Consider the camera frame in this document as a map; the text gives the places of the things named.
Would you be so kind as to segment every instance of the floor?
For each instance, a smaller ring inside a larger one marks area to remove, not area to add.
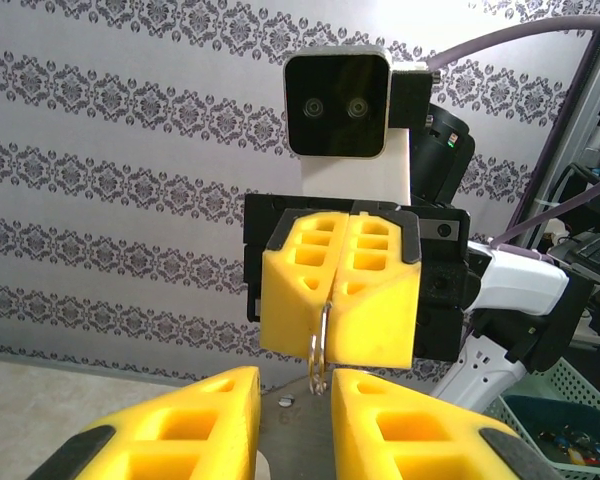
[[[0,362],[0,480],[24,480],[92,421],[174,387]],[[256,480],[268,480],[258,457]]]

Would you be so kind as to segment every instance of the camera lens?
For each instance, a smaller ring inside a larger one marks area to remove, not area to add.
[[[317,98],[310,98],[304,104],[304,114],[309,118],[318,118],[324,112],[322,102]]]
[[[362,118],[369,111],[369,105],[363,98],[354,98],[349,102],[347,113],[351,118]]]

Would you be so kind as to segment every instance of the metal ring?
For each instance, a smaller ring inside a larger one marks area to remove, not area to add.
[[[311,335],[309,343],[309,389],[314,395],[322,395],[327,388],[324,376],[327,366],[325,351],[330,310],[331,302],[322,307],[322,312],[320,312],[320,334]]]

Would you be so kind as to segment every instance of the damask wallpaper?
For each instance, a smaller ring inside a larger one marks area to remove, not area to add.
[[[281,64],[303,45],[422,60],[600,0],[0,0],[0,355],[189,382],[305,373],[246,321],[243,199],[298,193]],[[449,65],[432,101],[470,126],[455,203],[475,238],[521,198],[590,34]],[[423,390],[447,366],[380,374]]]

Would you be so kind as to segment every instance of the yellow foam pad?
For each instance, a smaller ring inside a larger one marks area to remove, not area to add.
[[[518,480],[480,436],[506,425],[364,372],[336,369],[337,480]]]
[[[78,480],[252,480],[260,376],[242,367],[101,418],[116,433]]]
[[[301,217],[280,250],[265,250],[262,268],[262,347],[307,359],[331,300],[327,362],[411,366],[421,264],[402,262],[398,225],[367,214]]]

